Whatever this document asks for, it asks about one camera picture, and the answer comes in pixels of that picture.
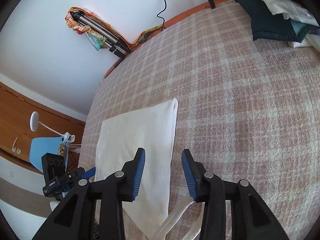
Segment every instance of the orange fabric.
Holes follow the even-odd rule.
[[[231,1],[231,0],[214,0],[214,3],[215,3],[215,5],[218,5],[220,3],[228,2],[228,1]],[[187,10],[187,11],[185,11],[185,12],[183,12],[183,13],[181,13],[181,14],[173,17],[173,18],[171,18],[170,20],[166,21],[164,23],[164,27],[168,28],[168,27],[176,24],[177,22],[182,21],[184,18],[187,18],[188,16],[190,16],[192,14],[195,14],[198,11],[207,9],[207,8],[210,8],[210,5],[209,5],[208,2],[200,4],[200,5],[196,6],[196,7],[193,7],[191,9],[189,9],[189,10]],[[156,36],[160,32],[161,32],[161,30],[153,32],[152,34],[150,34],[149,38],[152,38],[152,37]],[[132,51],[138,49],[141,46],[141,44],[139,44],[137,47],[135,47]],[[114,70],[114,66],[118,63],[119,60],[117,60],[116,63],[114,63],[111,68],[109,68],[109,70],[104,75],[103,79],[105,79],[111,73],[111,71]]]

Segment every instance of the dark green cloth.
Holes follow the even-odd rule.
[[[236,0],[251,17],[253,40],[269,39],[302,42],[314,25],[285,20],[282,14],[272,15],[261,0]]]

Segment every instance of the white wall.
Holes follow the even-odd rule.
[[[44,176],[22,168],[0,156],[0,178],[25,190],[43,195]]]
[[[162,16],[169,20],[206,1],[167,0]],[[0,74],[13,81],[13,89],[17,90],[15,83],[22,86],[20,93],[33,91],[51,101],[45,105],[58,111],[63,106],[62,112],[80,119],[87,116],[99,82],[117,57],[96,51],[84,35],[68,29],[64,17],[72,6],[94,11],[133,42],[142,31],[162,23],[156,14],[164,2],[22,0],[16,7],[0,33]]]
[[[46,220],[43,217],[38,217],[17,209],[1,199],[0,209],[8,224],[20,240],[31,240]]]

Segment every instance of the round lamp head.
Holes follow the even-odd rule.
[[[39,114],[38,112],[33,112],[30,118],[31,131],[35,132],[38,129],[38,124],[39,124]]]

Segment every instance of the white fabric strap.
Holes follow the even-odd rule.
[[[190,196],[184,197],[183,200],[174,207],[170,215],[161,224],[159,229],[153,234],[150,240],[164,240],[167,233],[169,233],[169,231],[179,221],[179,219],[181,218],[183,213],[186,211],[188,206],[190,206],[192,203],[193,203],[192,197]],[[190,231],[183,237],[182,240],[193,240],[196,238],[196,236],[199,234],[201,230],[203,212],[204,212],[204,203],[202,203],[201,213],[196,223],[193,225]]]

